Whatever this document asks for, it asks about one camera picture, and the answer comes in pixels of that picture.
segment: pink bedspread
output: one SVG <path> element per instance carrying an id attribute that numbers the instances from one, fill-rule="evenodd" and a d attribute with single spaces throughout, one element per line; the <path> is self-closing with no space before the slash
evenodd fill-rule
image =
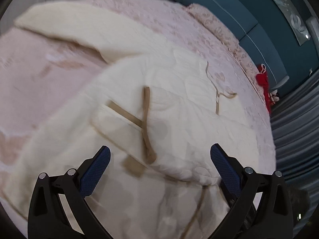
<path id="1" fill-rule="evenodd" d="M 108 8 L 205 58 L 215 81 L 236 92 L 256 132 L 260 170 L 275 170 L 275 148 L 263 101 L 227 48 L 184 6 L 163 0 L 81 0 Z M 37 127 L 108 67 L 79 45 L 12 28 L 0 39 L 0 196 L 20 150 Z"/>

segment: red cloth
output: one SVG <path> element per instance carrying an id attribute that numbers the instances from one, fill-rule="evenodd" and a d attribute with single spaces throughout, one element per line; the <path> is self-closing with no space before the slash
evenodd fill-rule
<path id="1" fill-rule="evenodd" d="M 271 100 L 268 93 L 269 84 L 268 84 L 266 66 L 264 64 L 260 64 L 257 66 L 257 68 L 260 73 L 256 75 L 256 81 L 264 89 L 265 103 L 266 103 L 267 110 L 270 114 L 272 110 L 270 108 Z"/>

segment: gray curtain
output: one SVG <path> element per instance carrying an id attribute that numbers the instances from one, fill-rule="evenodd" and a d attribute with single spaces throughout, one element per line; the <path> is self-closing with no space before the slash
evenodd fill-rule
<path id="1" fill-rule="evenodd" d="M 271 125 L 277 169 L 288 185 L 310 196 L 310 209 L 294 228 L 296 234 L 319 202 L 319 71 L 273 109 Z"/>

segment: white comforter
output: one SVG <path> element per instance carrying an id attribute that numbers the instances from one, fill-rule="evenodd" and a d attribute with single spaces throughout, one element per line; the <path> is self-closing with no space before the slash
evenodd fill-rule
<path id="1" fill-rule="evenodd" d="M 88 203 L 115 239 L 178 238 L 196 208 L 197 184 L 214 185 L 219 178 L 209 154 L 214 143 L 258 171 L 256 135 L 243 107 L 236 97 L 221 96 L 216 115 L 216 84 L 202 58 L 124 16 L 73 2 L 35 6 L 16 25 L 95 48 L 112 63 L 23 149 L 4 190 L 23 216 L 39 173 L 61 175 L 77 168 L 101 145 L 111 148 L 112 162 Z M 148 136 L 157 154 L 150 166 L 143 161 L 140 127 L 106 106 L 112 100 L 141 119 L 144 86 L 151 91 Z M 135 176 L 123 167 L 131 157 L 141 170 Z M 164 197 L 169 204 L 162 201 L 167 187 L 176 191 Z M 226 214 L 217 186 L 210 187 L 207 198 L 211 206 L 205 207 L 215 216 L 206 216 L 204 227 L 194 224 L 190 238 L 192 233 L 208 237 Z"/>

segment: metal screw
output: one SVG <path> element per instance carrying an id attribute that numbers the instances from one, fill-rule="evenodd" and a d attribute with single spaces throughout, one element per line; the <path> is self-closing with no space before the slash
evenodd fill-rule
<path id="1" fill-rule="evenodd" d="M 47 176 L 47 174 L 45 172 L 42 172 L 40 173 L 39 178 L 44 179 L 45 176 Z"/>
<path id="2" fill-rule="evenodd" d="M 282 173 L 281 173 L 281 171 L 275 171 L 275 175 L 276 175 L 277 177 L 281 177 L 281 176 L 282 176 Z"/>
<path id="3" fill-rule="evenodd" d="M 68 175 L 74 175 L 76 173 L 75 169 L 68 170 Z"/>
<path id="4" fill-rule="evenodd" d="M 248 174 L 252 174 L 254 172 L 254 170 L 251 167 L 246 167 L 245 172 Z"/>

